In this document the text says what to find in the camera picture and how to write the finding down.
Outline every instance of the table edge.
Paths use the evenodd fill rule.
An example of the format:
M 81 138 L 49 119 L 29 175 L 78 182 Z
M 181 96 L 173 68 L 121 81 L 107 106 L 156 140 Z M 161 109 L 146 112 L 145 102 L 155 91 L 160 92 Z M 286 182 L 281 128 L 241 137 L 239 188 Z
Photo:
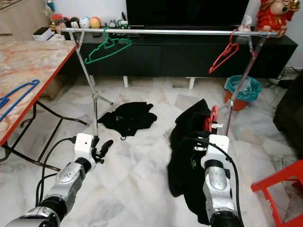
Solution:
M 47 82 L 43 85 L 43 87 L 40 89 L 40 91 L 36 94 L 36 96 L 32 99 L 32 101 L 27 105 L 25 110 L 22 112 L 22 114 L 17 118 L 15 123 L 11 126 L 11 128 L 7 131 L 7 133 L 3 136 L 3 138 L 0 140 L 0 146 L 2 146 L 7 139 L 10 137 L 10 135 L 13 133 L 13 131 L 16 129 L 16 127 L 19 125 L 21 120 L 25 117 L 29 109 L 34 105 L 34 103 L 38 100 L 38 98 L 41 96 L 41 94 L 45 91 L 45 89 L 48 87 L 50 82 L 54 79 L 54 77 L 57 75 L 59 70 L 62 68 L 62 66 L 66 63 L 66 61 L 70 58 L 70 56 L 74 53 L 76 50 L 76 47 L 73 47 L 73 49 L 68 53 L 68 55 L 64 58 L 64 60 L 61 62 L 61 64 L 58 66 L 56 71 L 51 75 L 51 77 L 47 80 Z

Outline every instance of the blue hanger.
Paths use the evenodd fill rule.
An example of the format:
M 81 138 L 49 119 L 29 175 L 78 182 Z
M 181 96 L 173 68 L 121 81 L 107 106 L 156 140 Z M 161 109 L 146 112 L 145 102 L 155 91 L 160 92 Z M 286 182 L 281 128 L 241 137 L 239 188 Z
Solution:
M 105 28 L 105 29 L 103 30 L 103 35 L 104 35 L 104 37 L 106 37 L 105 42 L 102 43 L 102 44 L 100 44 L 100 45 L 98 46 L 98 48 L 96 48 L 95 50 L 93 50 L 93 51 L 89 54 L 89 60 L 86 58 L 85 61 L 84 61 L 85 64 L 90 64 L 90 63 L 93 63 L 93 62 L 96 62 L 96 61 L 99 61 L 99 60 L 108 58 L 108 57 L 110 57 L 110 56 L 113 56 L 113 55 L 115 55 L 116 53 L 118 53 L 118 52 L 124 50 L 125 48 L 129 47 L 130 45 L 132 45 L 133 42 L 132 42 L 131 40 L 129 40 L 129 39 L 124 39 L 124 38 L 122 38 L 122 39 L 119 39 L 119 38 L 112 39 L 112 38 L 110 38 L 110 37 L 106 34 L 106 32 L 105 32 L 107 29 L 109 29 L 109 27 L 107 27 L 107 28 Z M 113 52 L 113 53 L 111 53 L 111 54 L 109 54 L 109 55 L 106 55 L 106 56 L 104 56 L 104 57 L 101 57 L 101 58 L 98 58 L 98 59 L 95 59 L 95 60 L 92 60 L 92 59 L 91 59 L 91 56 L 92 56 L 95 52 L 97 52 L 98 50 L 100 50 L 101 47 L 103 47 L 104 49 L 108 49 L 108 48 L 111 48 L 111 47 L 115 46 L 116 42 L 119 42 L 119 41 L 126 41 L 126 42 L 127 42 L 126 46 L 123 47 L 123 48 L 121 48 L 121 49 L 119 49 L 119 50 L 117 50 L 116 52 Z
M 19 86 L 18 88 L 15 88 L 14 90 L 12 90 L 11 92 L 9 92 L 8 94 L 6 94 L 4 97 L 0 98 L 0 109 L 9 101 L 9 96 L 13 93 L 15 93 L 16 91 L 20 90 L 21 88 L 27 86 L 27 85 L 32 85 L 32 87 L 26 91 L 26 93 L 24 93 L 1 117 L 0 117 L 0 121 L 2 121 L 2 119 L 31 91 L 34 89 L 34 87 L 37 86 L 37 84 L 40 81 L 38 79 L 34 79 L 32 80 L 32 82 L 28 82 L 25 83 L 21 86 Z

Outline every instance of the white box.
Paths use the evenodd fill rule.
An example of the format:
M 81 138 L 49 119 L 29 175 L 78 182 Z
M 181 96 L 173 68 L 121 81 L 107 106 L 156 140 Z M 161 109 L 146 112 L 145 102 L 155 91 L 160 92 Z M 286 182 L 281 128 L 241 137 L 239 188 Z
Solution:
M 65 40 L 65 38 L 62 34 L 54 34 L 47 41 L 64 41 L 64 40 Z
M 35 41 L 46 41 L 53 35 L 49 27 L 41 27 L 34 34 L 33 38 Z

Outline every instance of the black jacket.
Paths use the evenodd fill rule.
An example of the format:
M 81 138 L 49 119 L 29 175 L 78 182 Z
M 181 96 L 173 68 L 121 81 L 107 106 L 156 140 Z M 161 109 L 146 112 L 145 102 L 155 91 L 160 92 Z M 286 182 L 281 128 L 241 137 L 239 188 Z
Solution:
M 146 102 L 126 103 L 111 113 L 104 114 L 98 123 L 103 123 L 108 129 L 114 129 L 122 137 L 134 136 L 138 129 L 148 129 L 157 120 L 157 116 L 149 113 L 153 104 Z
M 196 143 L 184 140 L 186 136 L 193 138 L 208 137 L 210 132 L 204 130 L 204 121 L 210 116 L 206 101 L 202 99 L 187 109 L 176 119 L 176 127 L 170 136 L 172 149 L 168 165 L 169 190 L 174 197 L 184 194 L 188 208 L 198 216 L 201 224 L 209 225 L 205 209 L 206 197 L 203 193 L 205 170 L 201 167 L 201 152 L 195 152 Z

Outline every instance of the tv screen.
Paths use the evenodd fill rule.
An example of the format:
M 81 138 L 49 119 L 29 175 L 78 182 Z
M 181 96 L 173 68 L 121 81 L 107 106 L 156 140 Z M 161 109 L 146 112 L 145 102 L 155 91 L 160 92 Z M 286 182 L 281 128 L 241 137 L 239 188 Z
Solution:
M 249 0 L 126 0 L 131 26 L 240 25 Z

